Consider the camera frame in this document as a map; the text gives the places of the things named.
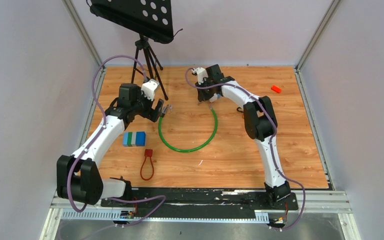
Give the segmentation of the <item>black tripod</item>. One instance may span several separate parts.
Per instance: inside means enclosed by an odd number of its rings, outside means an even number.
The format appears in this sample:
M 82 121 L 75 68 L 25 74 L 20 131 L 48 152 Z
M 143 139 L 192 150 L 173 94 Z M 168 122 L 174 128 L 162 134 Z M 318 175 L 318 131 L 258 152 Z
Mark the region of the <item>black tripod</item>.
M 150 43 L 149 43 L 149 38 L 140 34 L 139 35 L 139 40 L 135 42 L 135 54 L 134 58 L 136 60 L 139 59 L 139 53 L 140 51 L 143 52 L 144 59 L 145 59 L 145 66 L 146 66 L 146 74 L 147 74 L 147 79 L 154 79 L 158 81 L 160 88 L 162 90 L 164 99 L 166 101 L 169 100 L 169 96 L 165 90 L 165 87 L 163 85 L 161 76 L 159 71 L 162 71 L 164 68 L 161 65 L 160 61 L 158 60 L 154 50 L 152 49 Z

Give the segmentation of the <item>orange padlock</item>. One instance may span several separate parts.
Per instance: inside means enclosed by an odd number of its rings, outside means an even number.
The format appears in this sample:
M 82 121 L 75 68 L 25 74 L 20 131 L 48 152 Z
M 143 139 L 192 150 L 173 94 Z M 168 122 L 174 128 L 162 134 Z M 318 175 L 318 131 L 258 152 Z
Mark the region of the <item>orange padlock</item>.
M 237 107 L 236 111 L 242 114 L 242 118 L 244 118 L 244 111 L 241 107 Z

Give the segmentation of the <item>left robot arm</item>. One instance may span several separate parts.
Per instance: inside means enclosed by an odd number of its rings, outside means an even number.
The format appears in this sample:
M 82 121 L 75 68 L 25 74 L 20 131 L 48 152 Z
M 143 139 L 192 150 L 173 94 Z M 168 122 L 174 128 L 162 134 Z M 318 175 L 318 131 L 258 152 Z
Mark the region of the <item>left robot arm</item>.
M 86 142 L 71 155 L 61 155 L 56 163 L 57 195 L 88 205 L 101 199 L 114 198 L 120 206 L 133 201 L 131 183 L 123 178 L 103 179 L 99 165 L 113 142 L 126 130 L 136 116 L 156 122 L 164 101 L 153 103 L 159 83 L 153 79 L 142 86 L 123 83 L 118 97 L 104 111 L 100 124 Z

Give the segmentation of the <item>small red brick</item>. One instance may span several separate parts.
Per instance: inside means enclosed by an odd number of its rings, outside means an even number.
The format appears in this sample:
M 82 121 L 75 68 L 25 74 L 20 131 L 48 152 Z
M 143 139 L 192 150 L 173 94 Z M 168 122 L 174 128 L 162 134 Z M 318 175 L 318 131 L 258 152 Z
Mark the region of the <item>small red brick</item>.
M 274 91 L 277 94 L 280 94 L 282 92 L 282 89 L 280 87 L 276 86 L 276 85 L 273 85 L 271 87 L 271 90 Z

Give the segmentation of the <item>blue green striped block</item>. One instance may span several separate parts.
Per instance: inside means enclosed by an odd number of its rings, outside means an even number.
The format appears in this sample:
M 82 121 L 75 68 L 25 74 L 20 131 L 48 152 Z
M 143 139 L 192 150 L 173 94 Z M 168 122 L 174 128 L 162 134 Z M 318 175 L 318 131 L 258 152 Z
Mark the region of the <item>blue green striped block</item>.
M 144 131 L 124 132 L 122 145 L 124 147 L 145 147 L 146 133 Z

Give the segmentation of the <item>white and blue toy brick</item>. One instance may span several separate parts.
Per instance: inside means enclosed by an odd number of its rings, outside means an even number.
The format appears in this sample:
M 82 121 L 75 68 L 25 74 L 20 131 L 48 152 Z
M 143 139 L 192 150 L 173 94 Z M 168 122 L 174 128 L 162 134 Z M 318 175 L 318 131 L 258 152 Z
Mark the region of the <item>white and blue toy brick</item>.
M 210 99 L 209 101 L 211 103 L 215 102 L 216 100 L 218 100 L 220 98 L 220 95 L 218 93 L 215 93 Z

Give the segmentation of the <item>green cable lock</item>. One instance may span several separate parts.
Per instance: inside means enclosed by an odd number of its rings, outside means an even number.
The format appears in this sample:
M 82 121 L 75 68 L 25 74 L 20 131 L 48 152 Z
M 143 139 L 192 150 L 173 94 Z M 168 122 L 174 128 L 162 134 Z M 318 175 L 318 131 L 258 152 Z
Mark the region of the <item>green cable lock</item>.
M 213 126 L 212 126 L 212 130 L 210 131 L 210 134 L 207 136 L 207 138 L 205 138 L 204 140 L 201 140 L 201 141 L 199 138 L 197 139 L 198 141 L 195 138 L 193 138 L 190 142 L 192 144 L 196 144 L 196 145 L 189 146 L 189 147 L 179 146 L 177 144 L 172 144 L 170 141 L 167 140 L 167 138 L 165 137 L 165 134 L 163 133 L 163 119 L 164 119 L 164 117 L 160 116 L 158 118 L 158 121 L 157 121 L 157 133 L 158 133 L 158 137 L 159 137 L 159 140 L 161 141 L 161 143 L 165 147 L 167 147 L 169 150 L 177 152 L 177 153 L 183 153 L 183 154 L 194 153 L 194 152 L 197 152 L 197 151 L 202 150 L 203 148 L 207 147 L 214 140 L 214 138 L 216 137 L 216 134 L 218 132 L 218 129 L 219 129 L 219 119 L 218 119 L 218 115 L 217 115 L 214 107 L 212 105 L 209 105 L 208 109 L 210 110 L 210 113 L 211 113 L 211 116 L 213 119 Z

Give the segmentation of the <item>black perforated stand tray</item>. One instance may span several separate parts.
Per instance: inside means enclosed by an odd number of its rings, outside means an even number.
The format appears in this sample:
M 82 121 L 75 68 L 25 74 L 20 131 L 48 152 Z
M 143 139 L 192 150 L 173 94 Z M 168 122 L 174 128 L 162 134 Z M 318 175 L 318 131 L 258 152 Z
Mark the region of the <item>black perforated stand tray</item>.
M 95 16 L 157 43 L 169 44 L 176 35 L 170 0 L 91 0 L 88 6 Z

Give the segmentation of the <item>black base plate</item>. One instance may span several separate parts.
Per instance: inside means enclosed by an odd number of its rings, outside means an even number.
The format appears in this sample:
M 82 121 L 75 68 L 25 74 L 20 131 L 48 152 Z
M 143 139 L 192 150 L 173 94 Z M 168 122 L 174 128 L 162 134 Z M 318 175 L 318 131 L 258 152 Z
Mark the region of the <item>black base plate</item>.
M 134 187 L 128 200 L 148 200 L 166 197 L 154 217 L 178 218 L 251 218 L 255 211 L 298 210 L 295 193 L 274 201 L 263 188 L 184 188 L 184 187 Z

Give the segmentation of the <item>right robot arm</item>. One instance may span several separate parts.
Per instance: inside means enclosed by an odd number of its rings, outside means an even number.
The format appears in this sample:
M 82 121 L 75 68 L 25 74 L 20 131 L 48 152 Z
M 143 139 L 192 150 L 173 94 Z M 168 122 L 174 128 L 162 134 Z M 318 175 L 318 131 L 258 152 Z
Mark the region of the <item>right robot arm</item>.
M 255 95 L 243 88 L 233 77 L 224 76 L 220 66 L 192 69 L 199 102 L 214 102 L 220 97 L 242 108 L 246 134 L 255 141 L 264 169 L 266 204 L 278 209 L 291 194 L 290 184 L 283 172 L 277 150 L 277 119 L 268 96 Z

